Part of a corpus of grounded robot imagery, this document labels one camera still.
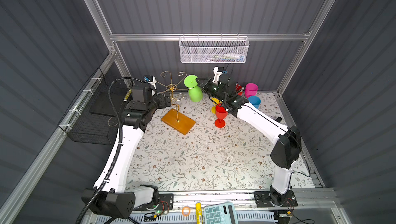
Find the green wine glass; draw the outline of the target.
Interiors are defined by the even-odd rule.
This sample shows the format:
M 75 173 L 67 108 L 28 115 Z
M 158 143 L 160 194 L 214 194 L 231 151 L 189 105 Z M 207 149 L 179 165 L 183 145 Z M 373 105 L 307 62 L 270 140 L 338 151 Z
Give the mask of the green wine glass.
M 188 75 L 184 79 L 184 85 L 188 88 L 188 94 L 193 102 L 199 102 L 203 98 L 203 93 L 201 88 L 198 86 L 196 75 Z

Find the yellow wine glass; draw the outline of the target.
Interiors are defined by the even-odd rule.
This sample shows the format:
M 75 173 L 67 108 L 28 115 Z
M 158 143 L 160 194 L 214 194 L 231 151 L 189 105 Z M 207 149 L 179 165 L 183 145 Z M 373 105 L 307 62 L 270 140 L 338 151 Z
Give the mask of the yellow wine glass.
M 210 100 L 214 103 L 214 106 L 211 108 L 211 112 L 213 114 L 215 114 L 216 113 L 216 106 L 220 103 L 220 101 L 218 99 L 216 99 L 216 98 L 211 98 Z

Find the gold rack with wooden base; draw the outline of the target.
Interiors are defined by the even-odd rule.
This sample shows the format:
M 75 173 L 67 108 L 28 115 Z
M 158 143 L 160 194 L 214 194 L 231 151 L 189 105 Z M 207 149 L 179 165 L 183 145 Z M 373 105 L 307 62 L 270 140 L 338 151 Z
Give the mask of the gold rack with wooden base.
M 184 79 L 187 77 L 187 73 L 178 72 L 177 75 L 182 77 L 182 79 L 176 84 L 173 83 L 172 74 L 170 71 L 163 71 L 160 76 L 165 78 L 167 75 L 170 77 L 170 83 L 168 85 L 162 84 L 160 82 L 157 83 L 166 88 L 166 90 L 162 91 L 161 93 L 170 94 L 171 106 L 174 106 L 174 108 L 171 109 L 161 120 L 181 134 L 186 135 L 196 124 L 196 121 L 187 117 L 180 111 L 180 105 L 178 101 L 182 100 L 182 98 L 178 99 L 174 93 L 176 90 L 182 90 L 178 88 L 178 85 L 184 81 Z

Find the red-orange wine glass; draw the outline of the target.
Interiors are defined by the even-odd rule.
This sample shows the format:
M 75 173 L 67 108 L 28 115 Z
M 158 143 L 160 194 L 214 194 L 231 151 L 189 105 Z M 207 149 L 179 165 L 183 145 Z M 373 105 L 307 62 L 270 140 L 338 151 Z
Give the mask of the red-orange wine glass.
M 226 125 L 225 118 L 228 115 L 228 112 L 224 107 L 222 107 L 220 104 L 216 105 L 215 107 L 215 115 L 217 119 L 215 120 L 215 126 L 218 128 L 224 128 Z

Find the pink wine glass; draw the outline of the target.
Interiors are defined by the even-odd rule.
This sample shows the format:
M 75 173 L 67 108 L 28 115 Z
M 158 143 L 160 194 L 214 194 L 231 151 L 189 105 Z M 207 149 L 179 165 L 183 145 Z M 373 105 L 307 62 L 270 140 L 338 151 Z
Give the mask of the pink wine glass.
M 251 96 L 255 96 L 258 92 L 258 86 L 254 83 L 248 83 L 245 86 L 245 96 L 249 98 Z

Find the blue wine glass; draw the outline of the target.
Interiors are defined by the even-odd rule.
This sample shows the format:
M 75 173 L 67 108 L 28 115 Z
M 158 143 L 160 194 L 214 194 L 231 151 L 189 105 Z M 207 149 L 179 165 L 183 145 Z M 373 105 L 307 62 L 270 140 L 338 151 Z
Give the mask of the blue wine glass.
M 261 99 L 257 96 L 250 96 L 248 98 L 248 101 L 257 109 L 259 109 L 259 106 L 261 104 Z

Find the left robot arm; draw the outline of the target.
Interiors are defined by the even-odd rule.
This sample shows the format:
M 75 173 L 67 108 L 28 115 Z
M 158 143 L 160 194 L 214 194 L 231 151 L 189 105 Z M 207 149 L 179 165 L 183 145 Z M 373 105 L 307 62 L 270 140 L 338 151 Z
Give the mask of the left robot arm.
M 145 75 L 143 80 L 128 77 L 133 84 L 132 97 L 128 98 L 123 111 L 111 100 L 118 125 L 118 134 L 103 172 L 93 188 L 85 189 L 81 197 L 85 203 L 76 219 L 80 224 L 87 211 L 107 215 L 112 219 L 128 219 L 133 210 L 142 205 L 158 205 L 159 190 L 156 186 L 141 185 L 127 192 L 126 178 L 137 146 L 158 109 L 170 107 L 170 97 L 158 93 L 154 76 Z

